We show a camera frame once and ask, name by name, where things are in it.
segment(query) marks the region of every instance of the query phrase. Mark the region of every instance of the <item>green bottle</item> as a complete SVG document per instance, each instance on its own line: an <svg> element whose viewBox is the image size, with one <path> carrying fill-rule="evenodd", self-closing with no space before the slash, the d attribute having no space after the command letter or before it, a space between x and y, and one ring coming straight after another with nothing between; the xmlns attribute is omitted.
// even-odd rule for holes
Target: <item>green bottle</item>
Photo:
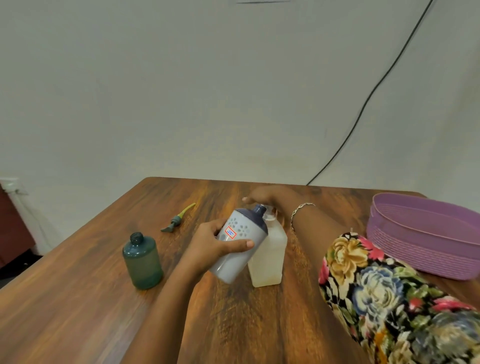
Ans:
<svg viewBox="0 0 480 364"><path fill-rule="evenodd" d="M152 288L162 279L163 270L154 238L134 232L123 247L123 258L132 283L138 289Z"/></svg>

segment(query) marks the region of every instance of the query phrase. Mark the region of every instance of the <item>basket rim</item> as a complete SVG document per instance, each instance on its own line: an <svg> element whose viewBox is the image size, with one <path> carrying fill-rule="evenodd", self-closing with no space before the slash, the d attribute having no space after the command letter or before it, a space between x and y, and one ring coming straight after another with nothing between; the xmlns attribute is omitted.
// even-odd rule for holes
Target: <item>basket rim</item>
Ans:
<svg viewBox="0 0 480 364"><path fill-rule="evenodd" d="M373 195L373 198L372 198L372 206L375 208L375 211L378 212L380 215L382 215L383 218L385 218L385 219L387 219L388 221L394 223L395 225L398 225L398 226L401 226L402 228L406 228L406 229L409 229L409 230L413 230L413 231L416 231L416 232L419 232L419 233L422 233L422 234L427 234L427 235L430 235L430 236L436 236L436 237L439 237L439 238L452 240L452 241L454 241L454 242L465 243L465 244L469 244L469 245L473 245L473 246L478 246L478 247L480 247L480 243L468 242L468 241L465 241L465 240L450 238L450 237L448 237L448 236L433 234L433 233L431 233L431 232L427 232L427 231L415 229L415 228L412 228L412 227L410 227L410 226L400 224L399 222L396 222L395 220L392 220L391 218L389 218L389 217L387 217L385 214L383 214L383 213L378 209L378 207L377 207L377 205L376 205L376 203L375 203L375 197L376 197L376 196L385 195L385 194L400 195L400 196L403 196L403 197L406 197L406 198L424 198L424 199L427 199L427 200L432 200L432 201L440 202L440 203L442 203L442 204L447 204L447 205L452 205L452 206L455 206L455 207L464 208L464 209L469 210L469 211L472 211L472 212L475 212L475 211L470 210L469 208L466 208L466 207L462 207L462 206L459 206L459 205L451 204L451 203L449 203L449 202L434 200L434 199L431 199L431 198L428 198L428 197L411 196L411 195L408 195L408 194L396 194L395 192L380 192L380 193L378 193L378 194Z"/></svg>

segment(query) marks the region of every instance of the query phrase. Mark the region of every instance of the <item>floral fabric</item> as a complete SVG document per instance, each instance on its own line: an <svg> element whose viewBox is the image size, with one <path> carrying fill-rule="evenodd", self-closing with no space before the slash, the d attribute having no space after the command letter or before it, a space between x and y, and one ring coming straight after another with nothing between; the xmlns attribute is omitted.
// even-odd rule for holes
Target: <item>floral fabric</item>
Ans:
<svg viewBox="0 0 480 364"><path fill-rule="evenodd" d="M320 292L380 364L480 364L480 314L356 233L328 249Z"/></svg>

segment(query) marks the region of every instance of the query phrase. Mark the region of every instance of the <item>silver bracelet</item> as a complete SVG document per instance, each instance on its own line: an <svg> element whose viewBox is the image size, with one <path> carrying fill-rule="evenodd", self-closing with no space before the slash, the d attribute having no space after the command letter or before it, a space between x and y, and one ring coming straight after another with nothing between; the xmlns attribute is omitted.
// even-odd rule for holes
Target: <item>silver bracelet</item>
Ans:
<svg viewBox="0 0 480 364"><path fill-rule="evenodd" d="M295 216L295 214L297 213L298 210L300 210L302 207L305 207L307 205L312 205L312 206L315 206L315 204L311 203L311 202L306 202L304 204L301 204L300 206L298 206L295 211L292 212L292 217L290 218L290 226L293 230L293 232L295 232L295 229L293 228L293 217Z"/></svg>

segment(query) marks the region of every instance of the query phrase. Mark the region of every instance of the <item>bottle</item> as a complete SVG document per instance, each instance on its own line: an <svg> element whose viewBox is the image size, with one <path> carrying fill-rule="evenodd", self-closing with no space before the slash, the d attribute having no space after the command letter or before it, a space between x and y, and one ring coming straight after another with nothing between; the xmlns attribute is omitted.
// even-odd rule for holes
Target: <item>bottle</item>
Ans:
<svg viewBox="0 0 480 364"><path fill-rule="evenodd" d="M230 253L221 257L210 268L210 272L220 280L231 284L267 237L267 225L262 218L265 211L266 208L263 205L256 205L253 210L237 208L218 233L217 239L225 242L250 239L255 243L254 247L246 252Z"/></svg>
<svg viewBox="0 0 480 364"><path fill-rule="evenodd" d="M272 207L266 207L264 220L268 228L268 236L248 262L248 270L254 287L280 284L282 281L287 234L272 213Z"/></svg>
<svg viewBox="0 0 480 364"><path fill-rule="evenodd" d="M152 288L162 279L163 270L154 238L134 232L123 247L123 258L132 283L138 289Z"/></svg>

